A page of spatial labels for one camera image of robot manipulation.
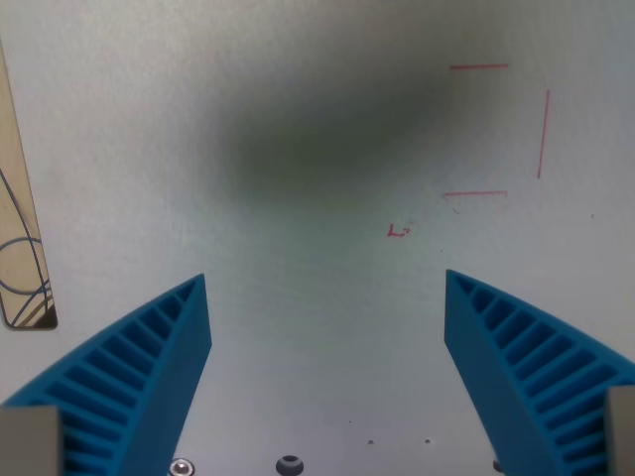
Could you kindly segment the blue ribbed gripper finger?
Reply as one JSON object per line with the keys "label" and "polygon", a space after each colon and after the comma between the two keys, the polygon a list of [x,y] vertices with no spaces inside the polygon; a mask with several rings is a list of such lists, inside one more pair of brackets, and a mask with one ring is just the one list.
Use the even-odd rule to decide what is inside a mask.
{"label": "blue ribbed gripper finger", "polygon": [[634,364],[557,317],[454,270],[444,343],[506,475],[606,475],[604,401]]}
{"label": "blue ribbed gripper finger", "polygon": [[165,475],[210,349],[197,275],[87,339],[4,405],[60,411],[65,475]]}

